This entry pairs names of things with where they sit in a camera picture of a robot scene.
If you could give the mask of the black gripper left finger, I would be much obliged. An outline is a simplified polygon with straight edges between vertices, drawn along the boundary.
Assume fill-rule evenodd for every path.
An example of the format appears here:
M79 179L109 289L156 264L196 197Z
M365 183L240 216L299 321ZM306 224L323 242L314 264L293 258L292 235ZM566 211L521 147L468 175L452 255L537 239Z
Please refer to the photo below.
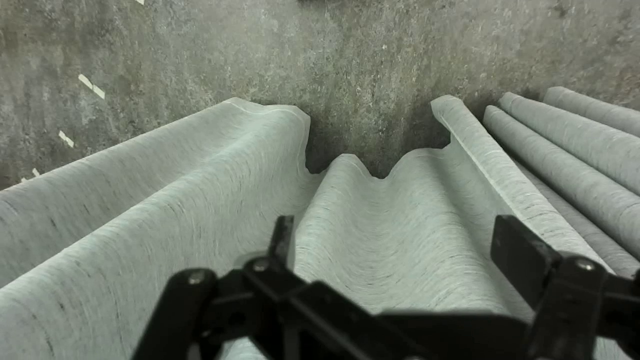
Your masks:
M279 216L268 251L224 277L176 272L163 287L131 360L215 360L250 340L265 360L425 360L389 322L285 264L293 218Z

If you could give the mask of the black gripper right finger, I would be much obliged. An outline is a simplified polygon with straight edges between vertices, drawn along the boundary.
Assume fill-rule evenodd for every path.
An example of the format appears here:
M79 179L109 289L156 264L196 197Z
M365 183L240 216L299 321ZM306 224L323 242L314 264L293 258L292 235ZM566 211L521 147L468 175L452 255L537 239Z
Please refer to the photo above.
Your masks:
M556 251L516 216L493 220L490 258L533 310L525 360L594 360L599 339L640 360L640 284Z

